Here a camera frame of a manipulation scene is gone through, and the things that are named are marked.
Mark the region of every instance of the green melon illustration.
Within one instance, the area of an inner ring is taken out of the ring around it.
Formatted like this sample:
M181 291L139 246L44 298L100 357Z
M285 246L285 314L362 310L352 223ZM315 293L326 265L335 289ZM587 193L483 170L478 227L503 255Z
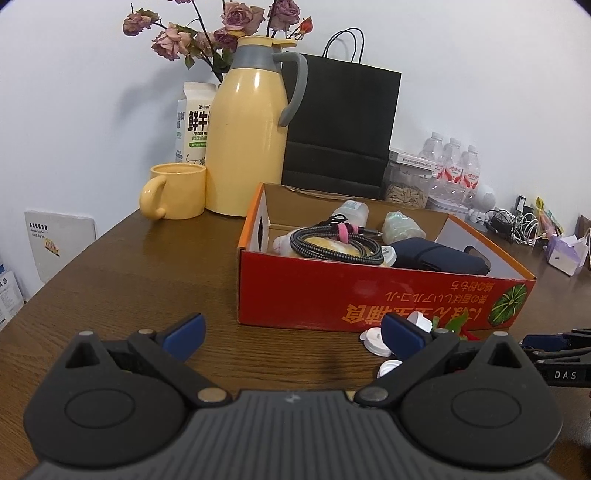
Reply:
M488 323L497 327L507 322L519 312L527 298L527 288L523 283L514 285L496 301L488 316Z

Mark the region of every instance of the navy blue pouch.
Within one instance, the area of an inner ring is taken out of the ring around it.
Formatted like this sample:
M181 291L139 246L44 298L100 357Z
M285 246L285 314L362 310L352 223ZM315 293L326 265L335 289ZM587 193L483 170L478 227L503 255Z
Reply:
M393 267L462 275L488 275L486 262L455 248L446 247L424 238L407 238L391 244L396 250Z

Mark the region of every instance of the blue gripper pad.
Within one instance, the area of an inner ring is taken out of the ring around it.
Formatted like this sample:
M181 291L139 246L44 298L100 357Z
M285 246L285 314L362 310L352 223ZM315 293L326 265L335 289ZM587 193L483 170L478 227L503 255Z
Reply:
M382 319L382 340L404 362L425 348L433 337L397 313L388 313Z
M562 335L526 335L521 345L545 352L559 352L569 347L569 341Z
M162 348L181 362L187 361L205 341L205 317L200 313L184 320L168 333Z

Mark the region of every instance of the screw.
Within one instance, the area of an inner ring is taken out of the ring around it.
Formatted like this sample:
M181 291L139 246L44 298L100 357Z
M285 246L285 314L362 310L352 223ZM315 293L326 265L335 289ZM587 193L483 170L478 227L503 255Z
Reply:
M388 398L388 391L382 387L365 387L359 392L359 397L365 401L377 403Z
M228 393L218 387L204 388L199 391L197 398L205 403L220 403L226 400Z

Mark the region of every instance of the yellow thermos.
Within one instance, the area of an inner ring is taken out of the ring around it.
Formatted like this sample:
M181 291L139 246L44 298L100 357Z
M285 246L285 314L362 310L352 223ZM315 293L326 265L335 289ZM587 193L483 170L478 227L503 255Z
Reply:
M246 216L259 182L281 183L287 125L306 91L308 64L294 40L249 36L238 40L232 67L209 114L205 207ZM287 103L281 62L296 61L298 77Z

